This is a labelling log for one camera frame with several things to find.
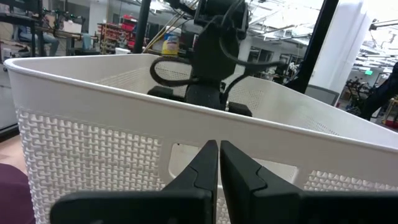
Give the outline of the white plastic basket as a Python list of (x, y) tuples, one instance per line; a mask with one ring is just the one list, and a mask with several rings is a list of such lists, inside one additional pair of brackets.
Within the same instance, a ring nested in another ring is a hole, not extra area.
[(36, 224), (78, 190), (160, 190), (211, 139), (301, 189), (398, 192), (398, 133), (254, 77), (229, 94), (250, 117), (153, 97), (154, 59), (5, 61)]

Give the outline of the yellow wipes canister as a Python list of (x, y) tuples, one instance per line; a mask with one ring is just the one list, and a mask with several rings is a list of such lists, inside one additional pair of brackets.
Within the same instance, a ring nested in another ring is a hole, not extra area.
[(167, 28), (168, 31), (164, 35), (162, 44), (162, 55), (178, 55), (182, 30), (172, 26), (167, 26)]

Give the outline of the red parts shelf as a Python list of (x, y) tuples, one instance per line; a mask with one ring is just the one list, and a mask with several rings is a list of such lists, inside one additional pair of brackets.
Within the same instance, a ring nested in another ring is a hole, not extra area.
[(137, 20), (128, 15), (119, 17), (119, 23), (97, 23), (99, 51), (101, 54), (116, 54), (116, 49), (132, 52), (136, 40)]

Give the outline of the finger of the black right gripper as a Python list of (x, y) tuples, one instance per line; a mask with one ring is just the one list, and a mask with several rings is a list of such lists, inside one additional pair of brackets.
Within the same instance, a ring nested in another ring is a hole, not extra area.
[(228, 103), (228, 111), (230, 113), (252, 117), (251, 110), (246, 105), (241, 104), (241, 103), (235, 103), (235, 102), (230, 101)]
[(174, 98), (174, 91), (171, 88), (167, 88), (164, 86), (155, 86), (151, 88), (148, 92), (150, 96), (156, 96), (159, 98), (164, 98), (168, 100), (172, 100)]

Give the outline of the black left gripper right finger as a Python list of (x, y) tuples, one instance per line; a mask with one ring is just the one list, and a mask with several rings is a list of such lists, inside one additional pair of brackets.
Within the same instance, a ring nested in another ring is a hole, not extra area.
[(220, 171), (231, 224), (398, 224), (398, 193), (302, 190), (229, 141)]

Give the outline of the black workbench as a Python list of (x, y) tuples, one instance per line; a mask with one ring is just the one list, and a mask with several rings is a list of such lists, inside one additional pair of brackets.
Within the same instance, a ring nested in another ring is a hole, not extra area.
[(29, 27), (32, 34), (31, 57), (37, 56), (37, 42), (39, 43), (39, 55), (43, 56), (42, 32), (36, 29), (42, 22), (42, 0), (0, 0), (0, 4), (9, 7), (9, 12), (0, 10), (0, 22)]

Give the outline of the maroon cloth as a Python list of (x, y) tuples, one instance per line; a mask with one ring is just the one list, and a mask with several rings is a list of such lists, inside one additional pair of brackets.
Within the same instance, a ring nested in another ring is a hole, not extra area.
[(28, 178), (21, 170), (0, 163), (0, 224), (35, 224)]

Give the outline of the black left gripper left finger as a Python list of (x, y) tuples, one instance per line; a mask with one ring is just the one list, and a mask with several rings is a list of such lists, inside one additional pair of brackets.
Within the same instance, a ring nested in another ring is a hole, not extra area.
[(79, 191), (50, 209), (50, 224), (212, 224), (216, 216), (218, 146), (209, 140), (160, 191)]

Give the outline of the black vertical post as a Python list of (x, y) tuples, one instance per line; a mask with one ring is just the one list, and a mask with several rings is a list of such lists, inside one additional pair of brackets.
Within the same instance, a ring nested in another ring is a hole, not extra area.
[(139, 18), (137, 22), (137, 29), (136, 29), (136, 39), (134, 44), (133, 53), (134, 54), (141, 54), (142, 47), (144, 43), (144, 37), (146, 34), (146, 25), (147, 20), (149, 17), (149, 9), (150, 9), (151, 0), (142, 0), (141, 8), (139, 12)]
[(287, 88), (305, 93), (338, 3), (339, 0), (323, 1), (303, 62), (296, 76), (284, 85)]

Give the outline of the person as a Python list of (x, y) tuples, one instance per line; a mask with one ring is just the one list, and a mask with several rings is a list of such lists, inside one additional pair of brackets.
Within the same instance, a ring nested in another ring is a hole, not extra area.
[(393, 66), (389, 78), (366, 99), (359, 117), (369, 121), (376, 110), (396, 95), (398, 95), (398, 62)]
[[(47, 16), (42, 17), (42, 26), (43, 27), (50, 27), (50, 21), (48, 20)], [(29, 27), (20, 26), (20, 25), (13, 25), (13, 39), (18, 42), (32, 42), (32, 34)], [(56, 37), (52, 34), (43, 33), (43, 40), (45, 44), (50, 44), (50, 51), (49, 57), (56, 56), (59, 41)]]

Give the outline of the white building pillar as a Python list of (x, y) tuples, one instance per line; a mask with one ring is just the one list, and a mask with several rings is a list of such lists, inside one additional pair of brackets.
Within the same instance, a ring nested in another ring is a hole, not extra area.
[(372, 18), (366, 0), (339, 0), (309, 84), (341, 93)]

